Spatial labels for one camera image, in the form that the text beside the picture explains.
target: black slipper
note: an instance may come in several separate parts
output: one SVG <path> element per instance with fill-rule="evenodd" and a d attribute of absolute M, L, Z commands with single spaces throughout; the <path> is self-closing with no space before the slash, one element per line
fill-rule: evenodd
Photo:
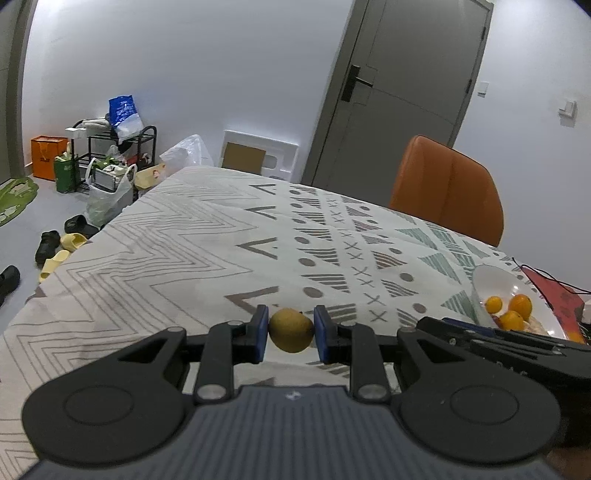
<path fill-rule="evenodd" d="M 45 260 L 53 257 L 56 254 L 56 248 L 60 246 L 60 234 L 57 230 L 51 232 L 43 232 L 41 234 L 41 243 L 35 253 L 35 262 L 40 267 L 43 266 Z"/>
<path fill-rule="evenodd" d="M 14 265 L 9 265 L 0 273 L 0 305 L 6 296 L 15 291 L 21 282 L 21 273 Z"/>
<path fill-rule="evenodd" d="M 88 224 L 84 215 L 76 215 L 75 217 L 66 220 L 64 231 L 66 233 L 81 233 L 86 239 L 99 233 L 97 227 Z"/>

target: yellow slipper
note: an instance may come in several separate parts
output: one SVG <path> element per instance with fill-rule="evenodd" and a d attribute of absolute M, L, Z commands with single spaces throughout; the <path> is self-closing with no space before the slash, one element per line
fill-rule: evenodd
<path fill-rule="evenodd" d="M 61 245 L 70 252 L 75 252 L 88 240 L 80 233 L 67 233 L 61 237 Z"/>
<path fill-rule="evenodd" d="M 70 255 L 71 253 L 68 250 L 60 250 L 53 256 L 53 258 L 48 258 L 45 260 L 45 264 L 43 265 L 43 269 L 39 275 L 39 283 L 49 277 L 49 275 Z"/>

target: chair backrest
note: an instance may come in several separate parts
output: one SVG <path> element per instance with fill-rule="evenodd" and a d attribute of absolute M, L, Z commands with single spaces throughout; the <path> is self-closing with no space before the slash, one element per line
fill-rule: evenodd
<path fill-rule="evenodd" d="M 404 152 L 389 207 L 495 247 L 503 234 L 503 208 L 488 170 L 420 135 Z"/>

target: metal screw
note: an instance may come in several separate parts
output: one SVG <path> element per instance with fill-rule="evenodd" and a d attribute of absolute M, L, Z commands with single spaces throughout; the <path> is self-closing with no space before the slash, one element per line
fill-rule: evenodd
<path fill-rule="evenodd" d="M 359 395 L 364 400 L 381 400 L 387 394 L 388 390 L 386 390 L 382 385 L 375 383 L 364 385 L 359 390 L 357 390 L 357 395 Z"/>
<path fill-rule="evenodd" d="M 199 387 L 197 396 L 203 400 L 220 400 L 226 396 L 226 389 L 221 385 L 210 383 Z"/>

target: slipper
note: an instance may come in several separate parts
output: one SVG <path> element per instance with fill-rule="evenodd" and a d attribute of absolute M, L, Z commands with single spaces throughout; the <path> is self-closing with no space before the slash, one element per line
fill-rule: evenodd
<path fill-rule="evenodd" d="M 75 252 L 88 240 L 80 233 L 67 233 L 61 237 L 61 245 L 69 252 Z"/>
<path fill-rule="evenodd" d="M 42 266 L 45 260 L 56 254 L 57 247 L 60 246 L 60 234 L 57 230 L 43 232 L 41 234 L 41 243 L 35 253 L 35 263 Z"/>
<path fill-rule="evenodd" d="M 14 265 L 7 266 L 0 273 L 0 306 L 4 303 L 6 296 L 17 289 L 20 282 L 21 273 Z"/>
<path fill-rule="evenodd" d="M 69 220 L 66 220 L 64 225 L 64 231 L 66 233 L 81 233 L 86 238 L 90 238 L 93 235 L 99 233 L 99 229 L 95 226 L 90 225 L 84 215 L 76 215 Z"/>
<path fill-rule="evenodd" d="M 45 260 L 45 265 L 39 274 L 39 283 L 45 280 L 53 271 L 68 259 L 71 253 L 68 250 L 60 250 L 53 258 Z"/>

